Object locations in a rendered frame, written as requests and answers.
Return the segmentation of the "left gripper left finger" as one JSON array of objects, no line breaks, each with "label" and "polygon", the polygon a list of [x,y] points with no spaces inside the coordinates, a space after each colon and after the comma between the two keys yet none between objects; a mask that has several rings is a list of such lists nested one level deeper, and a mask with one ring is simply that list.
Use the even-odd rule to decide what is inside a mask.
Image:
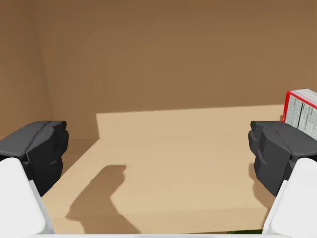
[{"label": "left gripper left finger", "polygon": [[0,235],[54,233],[42,196],[61,177],[66,127],[37,121],[0,140]]}]

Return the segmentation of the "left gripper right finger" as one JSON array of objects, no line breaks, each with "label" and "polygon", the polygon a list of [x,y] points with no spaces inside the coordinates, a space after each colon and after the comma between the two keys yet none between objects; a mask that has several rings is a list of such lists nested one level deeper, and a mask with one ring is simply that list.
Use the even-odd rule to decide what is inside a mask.
[{"label": "left gripper right finger", "polygon": [[263,234],[317,235],[317,140],[278,121],[252,121],[257,180],[275,201]]}]

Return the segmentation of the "red and white carton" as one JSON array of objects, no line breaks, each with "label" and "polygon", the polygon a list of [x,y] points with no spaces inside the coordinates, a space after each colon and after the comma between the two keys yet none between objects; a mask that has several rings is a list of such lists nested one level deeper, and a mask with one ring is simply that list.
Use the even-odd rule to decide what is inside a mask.
[{"label": "red and white carton", "polygon": [[317,93],[310,89],[288,91],[282,122],[317,140]]}]

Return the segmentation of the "pale wooden shelf unit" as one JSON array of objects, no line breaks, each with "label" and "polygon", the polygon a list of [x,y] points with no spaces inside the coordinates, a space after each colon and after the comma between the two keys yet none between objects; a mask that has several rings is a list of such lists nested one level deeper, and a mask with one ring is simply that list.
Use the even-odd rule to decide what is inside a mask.
[{"label": "pale wooden shelf unit", "polygon": [[250,122],[317,87],[317,0],[0,0],[0,139],[64,120],[58,234],[263,227]]}]

